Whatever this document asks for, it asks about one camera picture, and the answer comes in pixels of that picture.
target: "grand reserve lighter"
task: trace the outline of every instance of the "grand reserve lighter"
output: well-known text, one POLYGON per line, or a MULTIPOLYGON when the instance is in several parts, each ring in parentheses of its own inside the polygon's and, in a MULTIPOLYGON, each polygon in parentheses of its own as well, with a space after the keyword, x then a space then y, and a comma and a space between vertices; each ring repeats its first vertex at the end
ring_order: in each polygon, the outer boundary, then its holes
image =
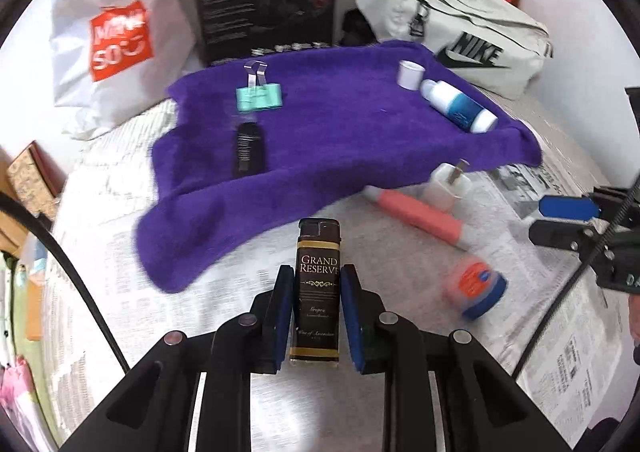
POLYGON ((340 316, 340 224, 300 221, 290 358, 338 361, 340 316))

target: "pink fabric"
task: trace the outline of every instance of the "pink fabric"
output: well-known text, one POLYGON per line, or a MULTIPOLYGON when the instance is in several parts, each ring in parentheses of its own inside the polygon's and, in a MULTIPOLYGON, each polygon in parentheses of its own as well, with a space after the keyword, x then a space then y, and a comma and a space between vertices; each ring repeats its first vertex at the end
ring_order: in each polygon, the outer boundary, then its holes
POLYGON ((42 409, 37 402, 33 377, 23 356, 17 356, 15 366, 2 371, 0 405, 11 422, 34 452, 58 450, 42 409))
POLYGON ((35 392, 31 369, 24 356, 18 356, 15 367, 4 369, 2 387, 0 387, 0 403, 3 407, 14 404, 15 400, 23 394, 35 392))

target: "binder clip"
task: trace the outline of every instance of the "binder clip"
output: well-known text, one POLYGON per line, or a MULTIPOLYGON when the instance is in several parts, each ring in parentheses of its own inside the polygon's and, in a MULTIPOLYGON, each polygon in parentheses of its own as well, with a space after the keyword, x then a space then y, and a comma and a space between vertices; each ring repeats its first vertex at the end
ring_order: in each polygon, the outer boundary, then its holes
POLYGON ((238 112, 253 112, 282 106, 282 93, 279 83, 267 83, 265 72, 267 64, 252 60, 244 64, 249 74, 246 87, 236 89, 238 112))

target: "grand reserve label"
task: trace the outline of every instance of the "grand reserve label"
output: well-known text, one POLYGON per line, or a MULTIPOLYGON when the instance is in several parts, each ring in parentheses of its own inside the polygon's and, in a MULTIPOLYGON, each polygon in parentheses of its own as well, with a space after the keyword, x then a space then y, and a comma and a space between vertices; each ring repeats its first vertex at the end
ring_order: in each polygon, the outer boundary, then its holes
MULTIPOLYGON (((338 226, 332 226, 333 233, 339 230, 337 221, 328 221, 338 226)), ((305 240, 303 237, 300 239, 296 258, 296 298, 290 358, 336 362, 340 316, 340 244, 305 240)))

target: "white plastic bag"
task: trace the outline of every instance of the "white plastic bag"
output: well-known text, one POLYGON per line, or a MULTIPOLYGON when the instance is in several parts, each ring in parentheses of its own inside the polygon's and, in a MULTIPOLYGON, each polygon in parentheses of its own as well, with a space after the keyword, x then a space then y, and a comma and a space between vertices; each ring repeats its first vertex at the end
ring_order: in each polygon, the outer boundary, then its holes
POLYGON ((54 0, 54 102, 92 139, 163 99, 194 45, 177 0, 54 0))

